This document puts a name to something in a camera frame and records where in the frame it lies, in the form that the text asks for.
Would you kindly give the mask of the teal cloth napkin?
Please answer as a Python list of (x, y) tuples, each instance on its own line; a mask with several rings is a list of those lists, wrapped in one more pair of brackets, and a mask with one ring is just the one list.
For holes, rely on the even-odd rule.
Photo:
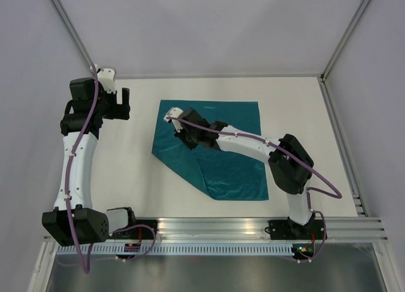
[(161, 100), (152, 154), (166, 167), (214, 200), (262, 201), (268, 199), (265, 165), (255, 159), (206, 149), (189, 150), (164, 115), (173, 107), (196, 110), (209, 123), (222, 121), (240, 130), (261, 134), (257, 102)]

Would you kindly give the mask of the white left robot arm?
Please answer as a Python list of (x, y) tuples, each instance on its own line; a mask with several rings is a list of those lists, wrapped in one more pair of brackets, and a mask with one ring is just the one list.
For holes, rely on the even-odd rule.
[(71, 100), (60, 123), (63, 136), (63, 174), (53, 210), (42, 215), (42, 225), (61, 246), (101, 243), (120, 234), (125, 239), (138, 232), (130, 207), (94, 210), (90, 183), (92, 161), (104, 119), (128, 120), (130, 91), (117, 94), (92, 78), (70, 82)]

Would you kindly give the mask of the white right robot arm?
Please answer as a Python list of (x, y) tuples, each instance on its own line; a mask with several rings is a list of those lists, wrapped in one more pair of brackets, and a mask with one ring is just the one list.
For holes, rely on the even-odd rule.
[(222, 121), (209, 123), (194, 109), (173, 107), (164, 120), (174, 125), (175, 136), (190, 150), (200, 145), (268, 165), (275, 184), (287, 194), (291, 235), (303, 238), (311, 232), (312, 213), (304, 189), (312, 176), (313, 161), (296, 137), (286, 134), (282, 138), (266, 138)]

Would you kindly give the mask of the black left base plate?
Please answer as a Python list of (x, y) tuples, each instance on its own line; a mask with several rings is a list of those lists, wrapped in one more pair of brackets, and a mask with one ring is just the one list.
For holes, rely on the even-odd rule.
[(133, 224), (129, 224), (125, 228), (113, 231), (109, 237), (113, 240), (153, 240), (153, 230), (158, 231), (158, 221), (152, 219), (138, 219)]

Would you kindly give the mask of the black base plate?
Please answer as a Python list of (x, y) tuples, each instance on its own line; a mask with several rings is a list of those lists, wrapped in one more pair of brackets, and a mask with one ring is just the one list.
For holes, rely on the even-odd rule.
[(314, 216), (305, 225), (297, 224), (288, 217), (269, 220), (265, 232), (270, 235), (271, 240), (316, 241), (323, 239), (325, 225), (321, 219), (315, 219)]
[(129, 224), (125, 228), (113, 231), (109, 237), (113, 240), (153, 240), (153, 230), (158, 231), (158, 221), (152, 219), (138, 219), (133, 224)]

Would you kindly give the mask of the aluminium frame left post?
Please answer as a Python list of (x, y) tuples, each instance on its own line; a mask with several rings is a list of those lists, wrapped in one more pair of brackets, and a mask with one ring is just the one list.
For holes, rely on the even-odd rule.
[(52, 6), (54, 12), (56, 13), (57, 17), (59, 18), (63, 28), (67, 32), (70, 40), (73, 42), (73, 45), (75, 46), (75, 49), (80, 56), (82, 62), (84, 63), (86, 69), (90, 72), (90, 74), (93, 73), (92, 66), (94, 65), (94, 62), (92, 61), (92, 58), (83, 43), (79, 33), (77, 32), (77, 29), (75, 28), (72, 20), (70, 19), (70, 16), (65, 9), (63, 3), (61, 0), (48, 0), (50, 5)]

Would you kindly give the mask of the aluminium frame post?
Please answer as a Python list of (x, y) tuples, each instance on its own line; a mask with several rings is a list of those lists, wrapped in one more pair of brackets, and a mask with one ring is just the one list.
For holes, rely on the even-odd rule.
[(52, 6), (54, 12), (56, 13), (57, 17), (59, 18), (63, 28), (67, 32), (70, 40), (73, 42), (73, 45), (75, 46), (75, 49), (80, 56), (82, 62), (84, 63), (86, 69), (90, 72), (90, 74), (93, 73), (92, 66), (94, 65), (94, 62), (92, 61), (92, 58), (83, 43), (79, 33), (77, 32), (77, 29), (75, 28), (72, 20), (70, 19), (70, 16), (65, 9), (63, 3), (61, 0), (48, 0), (50, 5)]
[(342, 34), (342, 37), (340, 38), (337, 46), (333, 50), (333, 53), (328, 60), (325, 68), (321, 72), (319, 76), (319, 81), (322, 83), (325, 83), (327, 80), (328, 76), (331, 74), (333, 68), (337, 64), (337, 61), (341, 57), (341, 54), (344, 52), (344, 49), (348, 45), (351, 37), (354, 35), (356, 29), (359, 27), (359, 24), (361, 23), (361, 20), (363, 19), (364, 15), (368, 11), (368, 8), (370, 7), (371, 3), (373, 0), (360, 0), (360, 3), (358, 4), (358, 7), (356, 8), (351, 20), (349, 21), (346, 29), (344, 30), (344, 33)]

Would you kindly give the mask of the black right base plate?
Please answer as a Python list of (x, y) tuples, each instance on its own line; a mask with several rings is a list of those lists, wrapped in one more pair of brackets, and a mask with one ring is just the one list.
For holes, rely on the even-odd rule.
[(270, 235), (271, 240), (316, 241), (323, 239), (325, 225), (321, 219), (315, 219), (314, 216), (305, 225), (297, 224), (288, 217), (269, 220), (265, 232)]

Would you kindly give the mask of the aluminium frame right post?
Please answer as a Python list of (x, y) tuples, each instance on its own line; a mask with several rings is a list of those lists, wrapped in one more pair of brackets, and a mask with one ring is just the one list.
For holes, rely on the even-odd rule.
[(333, 68), (337, 64), (337, 61), (341, 57), (341, 54), (344, 52), (344, 49), (348, 45), (351, 37), (354, 35), (356, 29), (359, 27), (359, 24), (361, 23), (361, 20), (363, 19), (364, 15), (368, 11), (368, 8), (370, 7), (371, 3), (373, 0), (360, 0), (360, 3), (358, 4), (358, 7), (356, 8), (351, 20), (349, 21), (346, 29), (344, 30), (344, 33), (342, 34), (342, 37), (340, 38), (337, 46), (333, 50), (333, 53), (328, 60), (325, 68), (321, 72), (319, 76), (319, 81), (322, 83), (325, 83), (327, 80), (328, 76), (331, 74)]

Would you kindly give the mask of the aluminium front rail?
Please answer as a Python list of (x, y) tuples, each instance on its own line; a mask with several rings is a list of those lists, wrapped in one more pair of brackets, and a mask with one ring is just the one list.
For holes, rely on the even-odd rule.
[[(189, 241), (258, 241), (269, 239), (265, 232), (269, 220), (286, 219), (284, 217), (267, 218), (158, 218), (158, 231), (153, 237), (159, 240)], [(329, 242), (385, 242), (387, 234), (382, 221), (377, 217), (328, 217), (323, 221)], [(97, 220), (74, 221), (70, 227), (68, 219), (46, 216), (42, 219), (46, 231), (61, 245), (72, 246), (72, 233), (75, 232), (81, 245), (101, 243), (112, 240), (109, 237), (117, 230), (104, 218)]]

